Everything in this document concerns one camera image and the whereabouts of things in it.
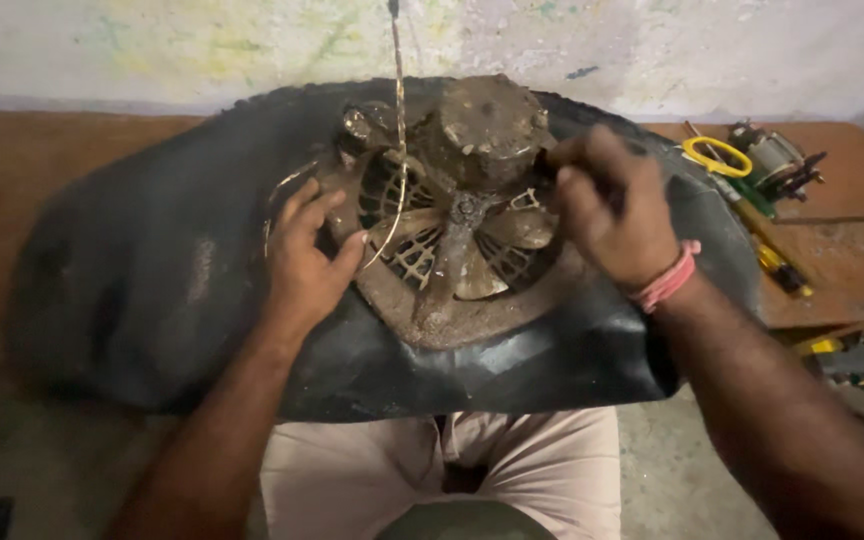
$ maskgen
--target lap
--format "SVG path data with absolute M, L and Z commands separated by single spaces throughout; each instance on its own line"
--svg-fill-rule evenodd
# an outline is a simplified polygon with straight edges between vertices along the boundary
M 511 505 L 559 539 L 618 540 L 612 407 L 369 423 L 284 423 L 261 472 L 273 538 L 373 538 L 415 504 L 449 500 L 445 462 L 485 464 L 477 496 Z

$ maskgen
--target pink thread bracelet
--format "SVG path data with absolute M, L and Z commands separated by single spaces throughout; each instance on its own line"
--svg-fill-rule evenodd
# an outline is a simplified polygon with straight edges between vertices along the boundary
M 645 313 L 653 313 L 656 305 L 672 296 L 695 272 L 695 254 L 702 252 L 698 240 L 682 240 L 681 255 L 671 268 L 662 272 L 642 290 L 631 294 L 630 300 L 638 304 Z

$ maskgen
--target fingernail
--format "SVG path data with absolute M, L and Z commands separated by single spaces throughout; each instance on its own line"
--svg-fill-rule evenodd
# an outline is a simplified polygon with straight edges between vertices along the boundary
M 558 169 L 558 173 L 555 175 L 556 183 L 562 184 L 568 182 L 575 176 L 575 167 L 570 165 L 566 165 L 560 169 Z

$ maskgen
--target wooden plank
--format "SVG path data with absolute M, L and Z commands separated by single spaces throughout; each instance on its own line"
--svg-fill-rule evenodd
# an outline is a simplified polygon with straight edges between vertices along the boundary
M 0 330 L 9 273 L 40 204 L 90 170 L 168 139 L 202 120 L 82 112 L 0 112 Z M 673 139 L 685 136 L 676 135 L 681 129 L 677 124 L 650 127 L 660 133 L 665 131 L 666 137 Z M 810 130 L 827 128 L 812 125 Z M 828 185 L 842 189 L 848 183 L 846 178 Z M 850 196 L 860 197 L 862 190 L 849 192 Z M 781 249 L 795 253 L 817 293 L 811 299 L 793 300 L 763 279 L 761 309 L 766 323 L 772 328 L 796 328 L 864 321 L 864 223 L 770 227 L 774 227 L 772 233 L 781 242 Z
M 9 274 L 39 205 L 92 169 L 186 131 L 202 120 L 0 111 L 0 360 Z
M 648 124 L 647 127 L 673 141 L 689 136 L 682 124 Z M 697 127 L 703 135 L 716 138 L 726 135 L 725 126 Z M 771 329 L 864 323 L 864 221 L 857 221 L 864 220 L 864 136 L 857 135 L 864 130 L 836 122 L 771 124 L 771 127 L 787 137 L 792 138 L 794 134 L 837 149 L 836 159 L 830 158 L 822 167 L 829 182 L 810 184 L 811 200 L 801 204 L 803 209 L 817 207 L 811 216 L 823 215 L 829 220 L 837 216 L 837 222 L 781 224 L 770 222 L 764 216 L 758 221 L 774 246 L 788 256 L 815 289 L 812 297 L 797 299 L 763 276 L 759 289 L 762 320 Z M 848 144 L 829 142 L 836 140 Z M 842 174 L 839 166 L 845 167 L 848 174 Z
M 846 122 L 762 123 L 781 132 L 807 155 L 828 152 L 819 163 L 825 183 L 812 182 L 805 188 L 808 201 L 779 201 L 775 221 L 816 223 L 864 221 L 864 129 Z M 682 124 L 649 124 L 649 129 L 672 141 L 689 137 Z M 698 124 L 702 135 L 726 141 L 728 126 Z

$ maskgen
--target man's left hand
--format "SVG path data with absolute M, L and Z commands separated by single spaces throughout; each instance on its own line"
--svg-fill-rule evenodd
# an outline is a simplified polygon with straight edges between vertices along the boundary
M 315 247 L 326 215 L 346 200 L 341 190 L 318 194 L 318 181 L 309 179 L 285 202 L 269 236 L 271 287 L 262 324 L 274 334 L 269 338 L 290 344 L 301 344 L 335 310 L 365 251 L 365 230 L 345 240 L 334 260 Z

